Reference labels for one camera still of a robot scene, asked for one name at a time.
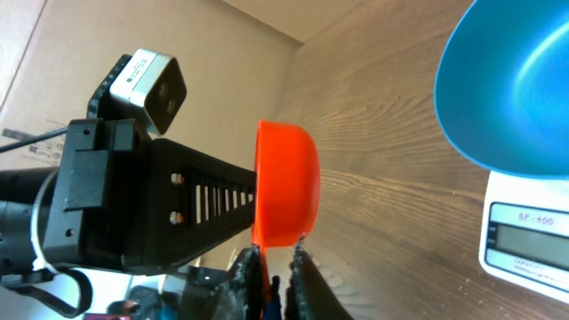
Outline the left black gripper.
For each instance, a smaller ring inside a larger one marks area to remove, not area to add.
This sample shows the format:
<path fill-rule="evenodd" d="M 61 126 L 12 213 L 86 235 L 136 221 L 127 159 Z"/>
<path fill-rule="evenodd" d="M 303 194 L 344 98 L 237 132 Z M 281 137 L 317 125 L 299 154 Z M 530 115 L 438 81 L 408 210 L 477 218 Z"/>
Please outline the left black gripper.
<path fill-rule="evenodd" d="M 42 252 L 56 269 L 170 271 L 249 228 L 256 173 L 132 120 L 68 126 Z"/>

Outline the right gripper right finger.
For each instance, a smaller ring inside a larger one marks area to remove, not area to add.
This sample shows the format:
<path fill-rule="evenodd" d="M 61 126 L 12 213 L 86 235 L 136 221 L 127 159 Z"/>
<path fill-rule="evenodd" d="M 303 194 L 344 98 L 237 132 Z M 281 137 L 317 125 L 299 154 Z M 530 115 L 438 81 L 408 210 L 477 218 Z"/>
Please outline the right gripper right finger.
<path fill-rule="evenodd" d="M 293 247 L 284 315 L 292 320 L 353 320 L 318 270 L 310 254 L 298 242 Z"/>

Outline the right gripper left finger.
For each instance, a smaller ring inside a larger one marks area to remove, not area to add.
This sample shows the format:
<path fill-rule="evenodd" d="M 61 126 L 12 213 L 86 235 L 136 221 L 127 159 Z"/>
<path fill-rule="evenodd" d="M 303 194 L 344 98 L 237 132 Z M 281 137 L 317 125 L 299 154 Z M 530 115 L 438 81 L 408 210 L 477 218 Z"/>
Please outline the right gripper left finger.
<path fill-rule="evenodd" d="M 216 287 L 211 307 L 213 320 L 260 320 L 263 309 L 260 248 L 243 249 Z"/>

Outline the orange measuring scoop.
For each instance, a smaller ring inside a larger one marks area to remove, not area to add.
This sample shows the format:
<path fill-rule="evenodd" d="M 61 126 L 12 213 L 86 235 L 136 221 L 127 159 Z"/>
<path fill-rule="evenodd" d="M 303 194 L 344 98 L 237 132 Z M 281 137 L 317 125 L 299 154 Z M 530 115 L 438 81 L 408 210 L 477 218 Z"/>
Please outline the orange measuring scoop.
<path fill-rule="evenodd" d="M 321 169 L 315 142 L 295 124 L 258 122 L 252 242 L 260 248 L 262 297 L 272 300 L 267 249 L 308 235 L 318 213 Z"/>

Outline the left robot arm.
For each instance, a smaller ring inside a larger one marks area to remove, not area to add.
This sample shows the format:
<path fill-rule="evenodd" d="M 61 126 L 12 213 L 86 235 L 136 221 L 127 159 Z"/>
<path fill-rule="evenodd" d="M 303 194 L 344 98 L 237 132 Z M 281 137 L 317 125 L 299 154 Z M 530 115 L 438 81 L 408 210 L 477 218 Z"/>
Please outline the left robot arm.
<path fill-rule="evenodd" d="M 56 167 L 1 174 L 1 271 L 27 274 L 31 227 L 56 268 L 153 276 L 249 228 L 256 175 L 134 120 L 75 120 Z"/>

